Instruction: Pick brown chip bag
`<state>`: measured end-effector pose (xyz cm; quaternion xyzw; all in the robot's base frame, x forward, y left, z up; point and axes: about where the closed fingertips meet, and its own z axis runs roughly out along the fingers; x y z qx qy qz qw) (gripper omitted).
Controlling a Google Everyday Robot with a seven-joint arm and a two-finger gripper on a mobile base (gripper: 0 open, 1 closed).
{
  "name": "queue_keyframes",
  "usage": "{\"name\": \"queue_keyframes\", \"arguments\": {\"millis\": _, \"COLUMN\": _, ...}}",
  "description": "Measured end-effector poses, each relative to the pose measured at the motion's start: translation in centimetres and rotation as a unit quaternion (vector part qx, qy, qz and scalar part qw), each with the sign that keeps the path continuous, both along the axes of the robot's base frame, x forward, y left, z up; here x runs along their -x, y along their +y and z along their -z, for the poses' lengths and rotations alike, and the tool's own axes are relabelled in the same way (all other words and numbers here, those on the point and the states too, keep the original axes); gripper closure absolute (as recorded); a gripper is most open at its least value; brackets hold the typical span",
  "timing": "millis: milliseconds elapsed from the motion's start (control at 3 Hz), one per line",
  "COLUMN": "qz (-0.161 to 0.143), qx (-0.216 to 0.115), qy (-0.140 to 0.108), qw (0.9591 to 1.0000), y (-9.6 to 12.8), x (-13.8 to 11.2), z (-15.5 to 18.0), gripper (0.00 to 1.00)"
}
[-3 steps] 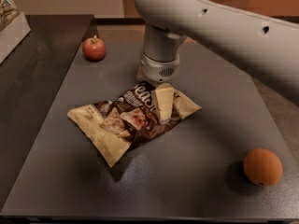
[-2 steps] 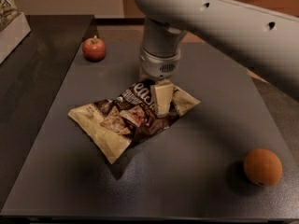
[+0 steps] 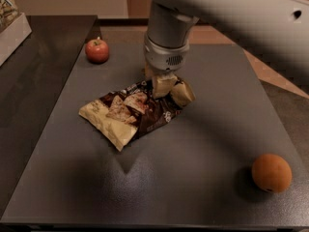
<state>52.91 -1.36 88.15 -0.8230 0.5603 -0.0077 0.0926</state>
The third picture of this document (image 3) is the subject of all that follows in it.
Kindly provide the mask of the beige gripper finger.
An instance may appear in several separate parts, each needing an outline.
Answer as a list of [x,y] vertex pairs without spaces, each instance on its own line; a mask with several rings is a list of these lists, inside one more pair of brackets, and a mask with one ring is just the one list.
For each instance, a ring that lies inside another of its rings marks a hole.
[[153,97],[155,99],[165,97],[174,87],[178,78],[172,73],[156,75],[152,78]]
[[170,96],[179,107],[185,107],[195,101],[195,95],[190,85],[183,81],[178,82],[170,91]]

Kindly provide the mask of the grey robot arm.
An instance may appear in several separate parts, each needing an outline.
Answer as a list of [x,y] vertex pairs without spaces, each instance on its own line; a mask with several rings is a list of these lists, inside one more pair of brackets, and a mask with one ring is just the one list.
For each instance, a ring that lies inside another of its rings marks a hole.
[[199,20],[308,91],[307,0],[152,0],[144,56],[153,73],[184,66],[189,32]]

